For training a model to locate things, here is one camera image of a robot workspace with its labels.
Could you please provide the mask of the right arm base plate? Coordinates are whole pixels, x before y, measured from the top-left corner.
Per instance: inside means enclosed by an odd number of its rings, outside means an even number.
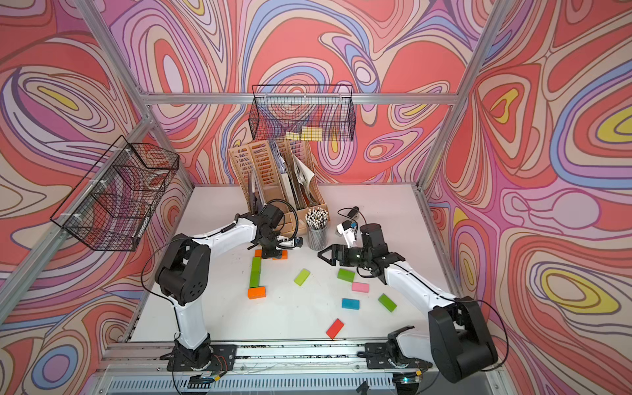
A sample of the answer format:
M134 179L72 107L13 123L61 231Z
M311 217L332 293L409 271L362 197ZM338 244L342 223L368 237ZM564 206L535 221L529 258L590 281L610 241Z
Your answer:
M367 342L365 349L358 352L357 356L365 359L367 368L370 370L414 369L426 371L433 367L431 362L406 357L392 342Z

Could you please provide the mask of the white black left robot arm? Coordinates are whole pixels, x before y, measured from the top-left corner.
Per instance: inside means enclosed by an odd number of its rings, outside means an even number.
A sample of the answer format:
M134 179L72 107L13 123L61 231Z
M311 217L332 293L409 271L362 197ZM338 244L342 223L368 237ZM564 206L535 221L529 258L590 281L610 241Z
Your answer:
M210 338L199 298L207 288L211 261L247 243L259 246L263 259L281 258L285 245L277 227L283 217L281 209L268 204L255 214L236 215L220 229L203 235L179 234L171 240L156 270L155 283L174 304L181 347L195 351Z

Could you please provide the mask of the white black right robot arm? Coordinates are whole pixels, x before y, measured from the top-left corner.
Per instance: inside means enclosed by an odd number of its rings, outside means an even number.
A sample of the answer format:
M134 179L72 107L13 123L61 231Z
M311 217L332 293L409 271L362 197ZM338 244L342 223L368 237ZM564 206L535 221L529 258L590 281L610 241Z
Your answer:
M497 362L480 302L458 298L415 272L401 254L389 250L379 224L362 226L360 235L360 247L329 245L319 251L319 258L333 267L369 271L425 314L428 324L426 330L408 325L390 332L386 342L366 344L358 355L367 360L368 368L434 366L450 383L457 383Z

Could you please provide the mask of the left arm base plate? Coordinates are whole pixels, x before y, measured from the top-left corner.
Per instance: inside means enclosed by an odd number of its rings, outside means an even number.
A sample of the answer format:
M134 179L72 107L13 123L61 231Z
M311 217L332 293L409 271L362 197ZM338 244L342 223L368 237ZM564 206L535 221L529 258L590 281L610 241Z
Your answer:
M237 345L202 344L196 350L189 350L176 342L171 354L166 355L169 372L227 372L232 371L236 361Z

